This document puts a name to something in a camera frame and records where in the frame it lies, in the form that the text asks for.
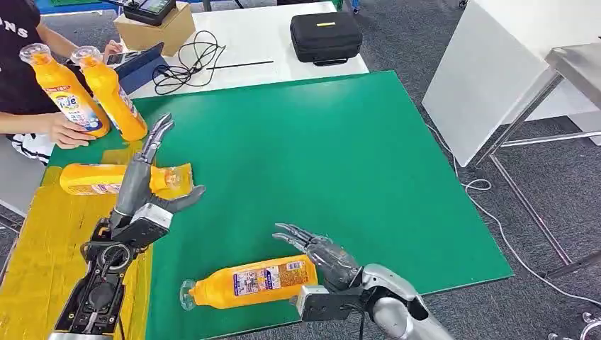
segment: orange bottle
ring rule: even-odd
[[[71,195],[103,195],[118,193],[127,165],[79,164],[67,165],[60,174],[60,186]],[[182,190],[182,195],[192,189],[192,168],[189,163],[172,168],[150,167],[150,190]]]
[[[77,48],[71,60],[82,68],[86,83],[127,141],[141,140],[148,132],[144,118],[119,85],[119,76],[102,61],[102,54],[94,46]]]
[[[303,285],[317,284],[313,262],[297,255],[220,269],[198,282],[185,280],[179,301],[185,310],[196,305],[223,309],[286,300]]]
[[[23,47],[19,57],[35,72],[35,79],[56,106],[88,135],[102,137],[111,129],[106,114],[94,102],[71,70],[59,64],[44,44]]]

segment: human hand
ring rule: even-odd
[[[123,51],[123,46],[119,45],[119,43],[116,42],[115,40],[111,40],[108,42],[107,46],[104,48],[102,60],[104,62],[106,62],[106,60],[108,60],[109,55],[112,55],[115,53],[121,53],[122,51]]]
[[[62,112],[47,113],[40,116],[43,120],[44,130],[61,149],[86,147],[89,140],[96,139],[94,136],[82,133],[86,131],[86,128],[69,121]]]

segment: white cable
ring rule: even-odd
[[[482,205],[478,204],[478,202],[476,202],[470,195],[468,192],[468,189],[474,189],[474,190],[478,190],[478,191],[488,191],[490,190],[493,185],[486,179],[475,179],[467,184],[462,183],[461,180],[459,179],[459,172],[457,170],[457,163],[455,160],[455,156],[453,155],[453,152],[451,151],[451,149],[444,143],[444,140],[442,139],[442,137],[440,136],[440,134],[438,133],[438,131],[436,131],[432,126],[426,124],[426,126],[434,133],[434,135],[436,136],[436,138],[438,139],[440,145],[451,154],[451,157],[453,157],[453,169],[455,171],[455,176],[457,176],[457,180],[459,181],[459,183],[465,188],[466,190],[466,194],[469,197],[469,199],[471,200],[471,202],[478,208],[480,209],[480,211],[482,211],[485,215],[487,215],[488,217],[492,218],[497,225],[499,226],[499,231],[501,231],[501,237],[503,238],[503,241],[505,242],[505,244],[507,245],[507,248],[509,248],[509,250],[512,252],[513,256],[515,256],[515,258],[517,259],[517,261],[519,262],[519,264],[522,265],[522,267],[524,267],[527,271],[529,271],[532,275],[534,275],[534,277],[538,278],[539,280],[543,281],[544,283],[546,283],[547,285],[549,285],[549,287],[553,288],[554,290],[557,290],[559,293],[569,297],[569,298],[574,298],[574,299],[578,299],[578,300],[583,300],[583,301],[588,301],[591,302],[595,305],[597,305],[598,307],[601,307],[601,302],[590,299],[588,297],[583,297],[583,296],[579,296],[579,295],[574,295],[574,294],[570,294],[570,293],[566,293],[564,292],[562,289],[560,289],[559,287],[557,287],[556,285],[554,285],[553,283],[549,282],[547,279],[541,277],[539,274],[537,274],[535,271],[533,271],[530,267],[528,267],[528,265],[526,265],[526,263],[522,260],[522,258],[519,257],[519,255],[517,254],[517,252],[515,251],[515,249],[513,249],[513,246],[511,246],[511,244],[509,243],[509,241],[507,240],[507,237],[505,236],[505,230],[503,229],[503,225],[501,224],[501,221],[499,221],[499,219],[497,219],[493,214],[491,214],[490,212],[488,212],[486,209],[482,208]],[[484,186],[474,186],[474,184],[476,183],[484,183]]]

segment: metal stand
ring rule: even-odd
[[[580,333],[580,337],[578,338],[579,340],[586,340],[586,336],[591,331],[591,329],[601,326],[601,318],[592,317],[592,314],[590,314],[590,313],[583,313],[583,320],[584,320],[584,322],[586,322],[586,326],[584,327],[583,331]],[[547,339],[548,340],[573,340],[573,339],[564,338],[564,337],[560,338],[559,335],[557,335],[555,333],[549,334]]]
[[[524,110],[513,120],[513,122],[509,125],[509,127],[503,131],[501,136],[494,141],[493,145],[486,150],[485,154],[478,160],[476,166],[481,164],[484,159],[490,158],[493,161],[495,167],[499,170],[503,178],[509,183],[511,189],[522,203],[530,217],[537,224],[549,244],[553,247],[554,251],[559,255],[559,258],[563,262],[563,266],[556,268],[548,273],[544,273],[543,276],[547,278],[558,278],[564,276],[568,273],[573,273],[582,268],[586,268],[588,266],[592,266],[601,262],[601,251],[596,251],[595,253],[585,256],[577,261],[572,261],[570,256],[567,255],[566,251],[563,250],[563,247],[559,244],[551,230],[546,226],[542,217],[536,212],[532,204],[528,201],[523,192],[519,189],[517,184],[513,181],[513,178],[509,175],[509,172],[502,165],[501,161],[496,157],[495,153],[501,147],[514,147],[518,145],[529,145],[536,144],[542,142],[553,142],[558,140],[572,140],[575,138],[584,138],[584,137],[594,137],[601,136],[601,131],[594,132],[578,132],[578,133],[570,133],[565,135],[554,135],[548,137],[538,137],[538,138],[529,138],[525,140],[512,140],[508,141],[508,139],[517,131],[517,129],[524,123],[524,121],[532,114],[534,109],[538,107],[540,103],[557,87],[557,85],[561,82],[563,77],[559,73],[555,73],[554,76],[543,86],[542,90],[528,103],[528,105],[524,108]]]

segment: green mat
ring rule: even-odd
[[[185,312],[182,280],[297,254],[275,222],[326,234],[421,293],[512,271],[394,72],[135,100],[149,125],[172,112],[158,166],[191,162],[201,202],[175,215],[153,252],[150,340],[198,340],[298,320],[287,301]],[[122,141],[55,150],[97,162]]]
[[[53,6],[97,4],[100,0],[50,0]]]

